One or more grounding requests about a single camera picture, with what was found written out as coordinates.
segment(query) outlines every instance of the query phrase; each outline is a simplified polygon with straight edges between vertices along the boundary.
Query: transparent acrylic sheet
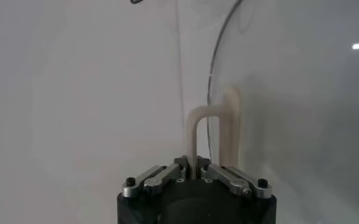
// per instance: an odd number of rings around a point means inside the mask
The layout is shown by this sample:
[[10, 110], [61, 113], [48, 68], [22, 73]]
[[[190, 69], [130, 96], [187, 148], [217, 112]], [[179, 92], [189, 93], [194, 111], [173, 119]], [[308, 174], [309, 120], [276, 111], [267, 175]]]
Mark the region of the transparent acrylic sheet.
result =
[[211, 104], [231, 84], [243, 101], [240, 166], [272, 183], [277, 223], [359, 223], [359, 0], [244, 0]]

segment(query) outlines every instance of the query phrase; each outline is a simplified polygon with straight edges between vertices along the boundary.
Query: screw head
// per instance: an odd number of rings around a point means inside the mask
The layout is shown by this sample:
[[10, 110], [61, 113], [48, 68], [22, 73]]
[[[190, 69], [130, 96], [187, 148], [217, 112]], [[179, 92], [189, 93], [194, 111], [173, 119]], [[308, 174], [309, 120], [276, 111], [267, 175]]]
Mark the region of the screw head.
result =
[[258, 179], [258, 187], [267, 188], [269, 186], [269, 182], [266, 179]]
[[251, 195], [251, 189], [249, 189], [248, 187], [245, 187], [245, 188], [241, 191], [241, 195], [243, 195], [243, 196], [250, 196], [250, 195]]
[[126, 183], [127, 187], [132, 187], [132, 186], [136, 185], [136, 179], [134, 177], [128, 177], [128, 178], [126, 178], [125, 183]]

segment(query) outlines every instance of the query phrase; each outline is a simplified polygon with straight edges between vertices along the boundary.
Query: white background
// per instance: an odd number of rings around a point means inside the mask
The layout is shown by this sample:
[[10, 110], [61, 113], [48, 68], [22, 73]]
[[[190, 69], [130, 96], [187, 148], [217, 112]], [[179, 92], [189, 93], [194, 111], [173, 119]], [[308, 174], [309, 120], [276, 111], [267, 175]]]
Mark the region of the white background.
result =
[[0, 224], [116, 223], [182, 155], [175, 0], [0, 0]]

